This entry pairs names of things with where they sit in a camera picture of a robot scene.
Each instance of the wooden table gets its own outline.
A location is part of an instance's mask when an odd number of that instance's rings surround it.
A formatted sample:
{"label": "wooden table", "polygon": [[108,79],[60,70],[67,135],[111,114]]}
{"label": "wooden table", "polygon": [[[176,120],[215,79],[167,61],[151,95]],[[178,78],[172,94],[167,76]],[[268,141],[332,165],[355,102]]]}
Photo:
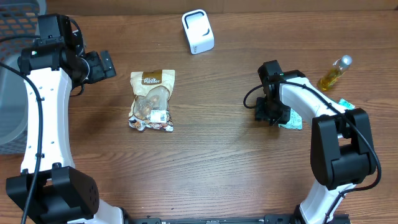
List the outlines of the wooden table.
{"label": "wooden table", "polygon": [[[291,213],[308,194],[310,127],[267,127],[242,105],[260,84],[257,69],[277,59],[313,84],[344,54],[350,71],[327,95],[370,116],[383,177],[347,196],[337,213],[353,223],[396,223],[398,212],[398,12],[212,14],[215,48],[190,55],[181,15],[77,17],[88,50],[109,50],[117,77],[70,99],[70,148],[101,198],[133,217],[250,217]],[[175,131],[128,126],[130,73],[176,70],[170,100]],[[248,99],[253,103],[262,91]],[[23,155],[0,157],[0,189]],[[364,184],[371,183],[374,176]],[[0,191],[0,223],[21,210]]]}

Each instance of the white container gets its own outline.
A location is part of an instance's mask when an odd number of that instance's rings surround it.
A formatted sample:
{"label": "white container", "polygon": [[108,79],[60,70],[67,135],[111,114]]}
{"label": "white container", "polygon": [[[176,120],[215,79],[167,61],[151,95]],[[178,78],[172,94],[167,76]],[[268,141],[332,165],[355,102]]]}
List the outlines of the white container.
{"label": "white container", "polygon": [[214,35],[205,11],[197,9],[182,16],[182,26],[192,54],[199,54],[214,47]]}

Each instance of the oil bottle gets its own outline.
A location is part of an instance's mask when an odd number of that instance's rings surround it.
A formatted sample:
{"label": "oil bottle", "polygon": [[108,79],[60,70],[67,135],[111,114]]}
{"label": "oil bottle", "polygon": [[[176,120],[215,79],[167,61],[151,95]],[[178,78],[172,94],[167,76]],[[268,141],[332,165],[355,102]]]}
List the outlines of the oil bottle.
{"label": "oil bottle", "polygon": [[344,55],[337,60],[329,72],[319,79],[317,85],[322,91],[330,90],[332,86],[337,82],[340,76],[342,76],[348,69],[353,59],[349,55]]}

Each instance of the yellow liquid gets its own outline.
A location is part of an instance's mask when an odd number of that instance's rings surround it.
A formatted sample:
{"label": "yellow liquid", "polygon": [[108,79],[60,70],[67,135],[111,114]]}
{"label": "yellow liquid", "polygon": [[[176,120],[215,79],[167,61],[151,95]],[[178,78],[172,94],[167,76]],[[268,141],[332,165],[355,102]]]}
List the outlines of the yellow liquid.
{"label": "yellow liquid", "polygon": [[317,83],[318,88],[322,91],[330,90],[335,82],[337,82],[338,78],[343,74],[344,72],[342,73],[341,70],[332,68],[324,77],[319,79]]}

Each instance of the snack bag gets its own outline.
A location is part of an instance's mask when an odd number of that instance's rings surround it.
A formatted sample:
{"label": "snack bag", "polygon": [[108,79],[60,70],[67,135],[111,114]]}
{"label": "snack bag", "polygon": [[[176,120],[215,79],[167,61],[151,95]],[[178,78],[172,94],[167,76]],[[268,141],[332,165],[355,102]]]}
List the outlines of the snack bag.
{"label": "snack bag", "polygon": [[139,131],[146,127],[173,131],[169,113],[175,70],[132,72],[130,83],[136,96],[129,113],[129,125]]}

